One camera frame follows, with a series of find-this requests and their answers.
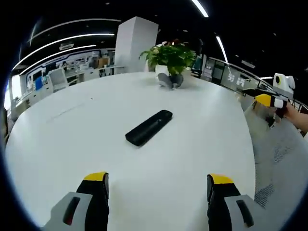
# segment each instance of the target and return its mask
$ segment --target potted plant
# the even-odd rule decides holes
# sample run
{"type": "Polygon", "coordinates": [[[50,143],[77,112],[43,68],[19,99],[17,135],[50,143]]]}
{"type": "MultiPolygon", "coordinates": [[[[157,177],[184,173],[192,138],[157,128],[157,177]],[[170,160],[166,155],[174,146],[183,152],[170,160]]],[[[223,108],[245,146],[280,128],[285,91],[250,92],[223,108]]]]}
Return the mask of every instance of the potted plant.
{"type": "Polygon", "coordinates": [[[140,54],[140,57],[146,54],[146,60],[150,68],[156,72],[156,77],[165,74],[172,83],[181,79],[185,68],[191,67],[195,61],[196,53],[185,46],[185,43],[163,43],[152,47],[148,51],[140,54]]]}

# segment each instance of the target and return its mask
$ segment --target ceiling light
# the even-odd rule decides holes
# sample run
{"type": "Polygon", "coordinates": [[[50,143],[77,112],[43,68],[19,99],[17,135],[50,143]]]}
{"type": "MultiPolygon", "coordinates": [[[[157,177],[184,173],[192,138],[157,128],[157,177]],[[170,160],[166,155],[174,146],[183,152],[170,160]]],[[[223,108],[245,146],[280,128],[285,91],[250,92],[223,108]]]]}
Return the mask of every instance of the ceiling light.
{"type": "Polygon", "coordinates": [[[200,2],[198,0],[192,0],[192,2],[196,5],[196,7],[199,9],[199,11],[201,12],[201,14],[203,14],[203,16],[205,18],[208,18],[208,15],[205,11],[205,9],[203,8],[203,6],[200,4],[200,2]]]}
{"type": "Polygon", "coordinates": [[[44,49],[45,47],[48,47],[52,44],[55,44],[57,42],[62,42],[62,41],[65,41],[65,40],[69,40],[69,39],[75,39],[75,38],[80,38],[80,37],[87,37],[87,36],[114,36],[114,34],[85,34],[85,35],[76,35],[76,36],[72,36],[72,37],[68,37],[68,38],[63,38],[63,39],[60,39],[60,40],[57,40],[55,42],[51,42],[51,43],[48,43],[40,48],[38,48],[37,50],[31,52],[30,54],[28,54],[27,56],[25,56],[22,60],[20,60],[18,63],[16,63],[16,65],[13,67],[12,70],[14,70],[21,62],[23,62],[25,59],[27,59],[28,57],[30,57],[32,54],[44,49]]]}
{"type": "Polygon", "coordinates": [[[261,77],[260,79],[272,79],[273,77],[261,77]]]}
{"type": "Polygon", "coordinates": [[[27,68],[26,68],[25,70],[23,70],[20,74],[21,74],[21,75],[24,74],[24,73],[25,73],[27,70],[29,70],[30,68],[34,67],[35,65],[39,64],[40,62],[42,62],[42,61],[44,61],[44,60],[46,60],[46,59],[49,59],[49,58],[51,58],[51,57],[53,57],[53,56],[56,56],[56,55],[58,55],[58,54],[62,54],[62,53],[67,52],[67,51],[73,51],[73,50],[82,49],[82,48],[87,48],[87,47],[96,47],[96,45],[89,45],[89,46],[83,46],[83,47],[75,47],[75,48],[68,49],[68,50],[65,50],[65,51],[60,51],[60,52],[58,52],[58,53],[56,53],[56,54],[52,54],[52,55],[50,55],[50,56],[47,56],[47,57],[45,57],[45,58],[43,58],[43,59],[37,61],[36,63],[32,64],[31,66],[27,67],[27,68]]]}
{"type": "Polygon", "coordinates": [[[220,37],[219,36],[216,36],[216,39],[220,45],[220,48],[221,48],[221,51],[223,53],[223,57],[225,57],[225,61],[228,62],[228,59],[227,59],[227,56],[226,56],[226,53],[225,53],[225,49],[223,48],[223,45],[222,45],[222,42],[220,40],[220,37]]]}

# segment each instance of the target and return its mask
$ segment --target gray chair mesh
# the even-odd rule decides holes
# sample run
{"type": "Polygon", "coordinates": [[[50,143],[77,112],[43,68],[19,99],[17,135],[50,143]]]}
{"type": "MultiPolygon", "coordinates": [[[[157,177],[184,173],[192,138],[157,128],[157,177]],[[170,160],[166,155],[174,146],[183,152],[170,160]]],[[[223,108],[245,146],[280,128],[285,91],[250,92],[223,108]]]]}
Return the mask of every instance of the gray chair mesh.
{"type": "Polygon", "coordinates": [[[308,185],[308,143],[286,119],[254,143],[255,201],[279,229],[299,205],[308,185]]]}

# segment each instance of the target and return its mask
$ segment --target person's hand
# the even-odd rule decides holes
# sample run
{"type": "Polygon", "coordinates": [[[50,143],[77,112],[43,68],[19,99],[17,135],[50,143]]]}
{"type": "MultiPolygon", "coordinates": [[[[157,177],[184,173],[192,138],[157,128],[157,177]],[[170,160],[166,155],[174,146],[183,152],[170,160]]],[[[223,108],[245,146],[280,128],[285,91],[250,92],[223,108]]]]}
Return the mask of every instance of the person's hand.
{"type": "Polygon", "coordinates": [[[292,104],[290,104],[290,102],[288,102],[283,117],[286,117],[288,120],[290,120],[290,122],[294,123],[297,120],[298,114],[299,113],[295,109],[295,107],[292,104]]]}

